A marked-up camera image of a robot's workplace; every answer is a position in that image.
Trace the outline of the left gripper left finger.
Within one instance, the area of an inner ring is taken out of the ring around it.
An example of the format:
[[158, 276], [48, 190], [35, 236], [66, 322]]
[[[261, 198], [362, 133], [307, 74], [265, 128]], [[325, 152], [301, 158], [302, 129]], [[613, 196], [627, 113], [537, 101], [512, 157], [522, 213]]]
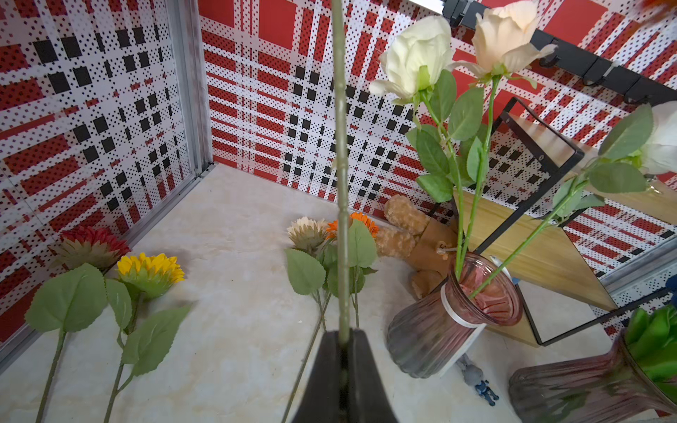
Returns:
[[322, 336], [294, 423], [340, 422], [344, 357], [338, 338], [338, 331]]

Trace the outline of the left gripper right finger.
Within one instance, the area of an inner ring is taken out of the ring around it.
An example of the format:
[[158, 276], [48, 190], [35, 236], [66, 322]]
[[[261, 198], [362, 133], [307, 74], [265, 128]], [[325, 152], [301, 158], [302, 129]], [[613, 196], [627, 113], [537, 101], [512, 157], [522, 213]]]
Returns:
[[345, 352], [343, 410], [347, 422], [397, 422], [365, 331], [352, 329]]

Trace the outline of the pink glass vase with ribbon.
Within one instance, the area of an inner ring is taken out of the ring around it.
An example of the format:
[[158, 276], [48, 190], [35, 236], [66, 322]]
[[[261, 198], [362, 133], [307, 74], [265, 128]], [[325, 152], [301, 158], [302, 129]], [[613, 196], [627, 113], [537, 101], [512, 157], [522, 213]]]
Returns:
[[461, 279], [449, 270], [442, 285], [400, 311], [391, 321], [386, 345], [391, 359], [412, 378], [444, 372], [488, 327], [508, 328], [523, 316], [511, 275], [495, 257], [469, 253]]

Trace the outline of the dark pink ribbed vase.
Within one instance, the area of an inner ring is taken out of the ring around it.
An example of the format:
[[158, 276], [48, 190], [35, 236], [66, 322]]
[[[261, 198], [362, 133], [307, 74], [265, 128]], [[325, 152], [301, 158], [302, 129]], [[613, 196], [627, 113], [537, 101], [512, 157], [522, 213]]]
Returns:
[[520, 368], [509, 380], [523, 422], [621, 422], [648, 410], [676, 413], [676, 402], [645, 375], [622, 337], [609, 352]]

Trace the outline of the pale green rose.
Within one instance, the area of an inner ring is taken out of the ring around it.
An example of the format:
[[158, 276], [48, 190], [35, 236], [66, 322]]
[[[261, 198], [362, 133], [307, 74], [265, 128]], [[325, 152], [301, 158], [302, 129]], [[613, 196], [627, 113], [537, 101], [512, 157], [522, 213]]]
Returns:
[[385, 78], [372, 81], [370, 93], [392, 94], [397, 105], [413, 108], [414, 127], [405, 136], [425, 169], [416, 183], [437, 204], [461, 197], [465, 179], [453, 144], [475, 137], [483, 91], [457, 94], [450, 24], [440, 16], [417, 21], [394, 38], [379, 63]]

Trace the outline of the white rose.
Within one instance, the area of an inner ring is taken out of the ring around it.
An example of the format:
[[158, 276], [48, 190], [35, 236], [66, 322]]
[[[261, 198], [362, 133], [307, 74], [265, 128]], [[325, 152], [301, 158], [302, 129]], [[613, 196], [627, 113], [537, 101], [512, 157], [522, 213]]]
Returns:
[[567, 218], [579, 209], [589, 187], [604, 194], [644, 192], [649, 176], [676, 171], [676, 102], [643, 105], [620, 121], [604, 139], [598, 154], [580, 173], [563, 183], [553, 198], [553, 210], [505, 261], [468, 294], [474, 299], [508, 264], [540, 235], [554, 218]]

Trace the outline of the cream rose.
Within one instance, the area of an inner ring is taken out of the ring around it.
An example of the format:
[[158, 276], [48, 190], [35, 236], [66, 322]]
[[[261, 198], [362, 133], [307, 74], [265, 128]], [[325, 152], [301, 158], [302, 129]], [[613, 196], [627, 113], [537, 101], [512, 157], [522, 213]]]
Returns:
[[[502, 79], [525, 69], [529, 63], [555, 51], [548, 45], [537, 49], [531, 44], [539, 24], [538, 7], [533, 1], [518, 1], [499, 8], [487, 9], [476, 16], [472, 45], [475, 49], [473, 63], [461, 62], [476, 77], [476, 83], [488, 86], [488, 123], [495, 118], [495, 98]], [[458, 245], [455, 276], [462, 278], [465, 257], [470, 249], [470, 237], [478, 218], [479, 202], [487, 181], [488, 150], [491, 130], [479, 135], [479, 153], [467, 152], [460, 156], [454, 146], [449, 146], [451, 161], [456, 165], [452, 175], [458, 189]]]

